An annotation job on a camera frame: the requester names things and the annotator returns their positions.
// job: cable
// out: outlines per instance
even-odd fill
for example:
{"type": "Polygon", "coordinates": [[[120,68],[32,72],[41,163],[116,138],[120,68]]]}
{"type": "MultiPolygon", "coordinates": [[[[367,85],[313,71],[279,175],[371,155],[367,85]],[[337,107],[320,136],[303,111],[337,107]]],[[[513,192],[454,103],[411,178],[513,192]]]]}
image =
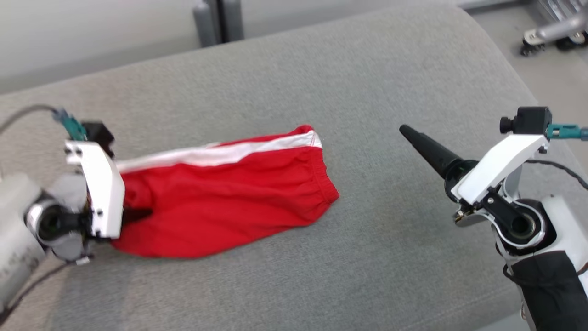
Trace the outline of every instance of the cable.
{"type": "Polygon", "coordinates": [[[42,282],[49,279],[49,277],[57,274],[61,270],[65,269],[65,267],[70,266],[72,264],[75,264],[75,262],[66,262],[54,268],[53,270],[45,273],[41,278],[37,279],[31,285],[29,285],[29,287],[27,287],[26,290],[22,292],[22,294],[14,301],[14,304],[10,308],[6,308],[2,313],[0,313],[0,326],[2,326],[4,322],[6,322],[6,320],[8,319],[8,317],[10,317],[12,312],[18,307],[19,304],[21,304],[22,299],[24,299],[25,296],[27,296],[31,291],[33,291],[33,289],[37,287],[37,285],[41,284],[42,282]]]}
{"type": "Polygon", "coordinates": [[[558,169],[561,169],[565,172],[567,172],[568,175],[574,177],[575,179],[578,180],[578,182],[580,183],[580,185],[582,185],[582,187],[586,190],[588,190],[588,183],[586,183],[585,180],[582,179],[582,177],[580,177],[580,175],[578,175],[577,173],[575,173],[574,171],[572,171],[570,168],[566,167],[565,165],[561,165],[557,162],[553,162],[553,161],[546,161],[546,160],[527,160],[525,161],[525,163],[530,163],[530,164],[545,164],[548,166],[554,166],[558,169]]]}
{"type": "Polygon", "coordinates": [[[6,131],[6,129],[8,129],[12,124],[14,124],[14,122],[16,122],[21,117],[26,116],[28,114],[31,114],[33,112],[37,112],[37,111],[50,111],[55,116],[57,116],[59,114],[59,111],[57,109],[55,109],[54,107],[51,107],[50,105],[42,105],[42,104],[30,105],[28,107],[25,107],[25,108],[22,108],[22,109],[16,111],[14,114],[10,115],[4,121],[4,123],[0,124],[0,135],[2,135],[4,133],[4,131],[6,131]]]}

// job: red garment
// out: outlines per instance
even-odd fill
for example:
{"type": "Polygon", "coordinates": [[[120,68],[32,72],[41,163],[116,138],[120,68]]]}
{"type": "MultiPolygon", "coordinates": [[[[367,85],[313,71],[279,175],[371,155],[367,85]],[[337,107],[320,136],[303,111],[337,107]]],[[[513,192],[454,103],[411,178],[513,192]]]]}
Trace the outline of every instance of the red garment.
{"type": "Polygon", "coordinates": [[[168,151],[117,163],[125,207],[153,213],[112,245],[146,257],[196,258],[315,222],[339,193],[313,128],[168,151]]]}

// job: gray floor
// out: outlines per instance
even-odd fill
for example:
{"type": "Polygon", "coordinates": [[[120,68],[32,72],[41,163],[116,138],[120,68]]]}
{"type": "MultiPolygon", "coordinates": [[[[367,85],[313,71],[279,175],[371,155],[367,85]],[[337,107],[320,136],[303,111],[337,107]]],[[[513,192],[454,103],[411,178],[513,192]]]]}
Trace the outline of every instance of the gray floor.
{"type": "MultiPolygon", "coordinates": [[[[523,31],[545,21],[534,5],[508,6],[472,12],[541,105],[548,106],[557,123],[588,126],[588,49],[562,53],[555,47],[535,57],[523,58],[518,52],[523,31]]],[[[501,110],[512,116],[516,110],[501,110]]],[[[576,157],[588,172],[588,143],[570,142],[576,157]]],[[[527,331],[519,314],[478,331],[527,331]]]]}

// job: black knob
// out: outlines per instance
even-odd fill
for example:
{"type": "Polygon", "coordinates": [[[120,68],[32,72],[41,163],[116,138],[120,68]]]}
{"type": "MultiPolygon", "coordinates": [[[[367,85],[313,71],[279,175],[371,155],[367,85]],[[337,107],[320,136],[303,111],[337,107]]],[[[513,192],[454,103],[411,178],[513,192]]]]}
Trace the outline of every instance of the black knob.
{"type": "Polygon", "coordinates": [[[500,119],[500,133],[505,134],[513,131],[513,121],[508,117],[503,117],[500,119]]]}

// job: white plastic mount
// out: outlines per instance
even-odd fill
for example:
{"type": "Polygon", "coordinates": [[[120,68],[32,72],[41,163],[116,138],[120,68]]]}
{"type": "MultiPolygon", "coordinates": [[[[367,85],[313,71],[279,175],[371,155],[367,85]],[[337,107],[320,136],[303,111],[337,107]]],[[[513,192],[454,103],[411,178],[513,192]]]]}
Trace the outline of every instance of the white plastic mount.
{"type": "Polygon", "coordinates": [[[451,193],[469,204],[481,201],[489,188],[496,187],[510,173],[532,158],[540,147],[547,148],[540,134],[511,134],[492,147],[477,166],[465,175],[451,193]]]}
{"type": "Polygon", "coordinates": [[[65,141],[67,163],[81,166],[92,211],[92,235],[116,239],[121,235],[125,183],[111,158],[91,141],[65,141]]]}

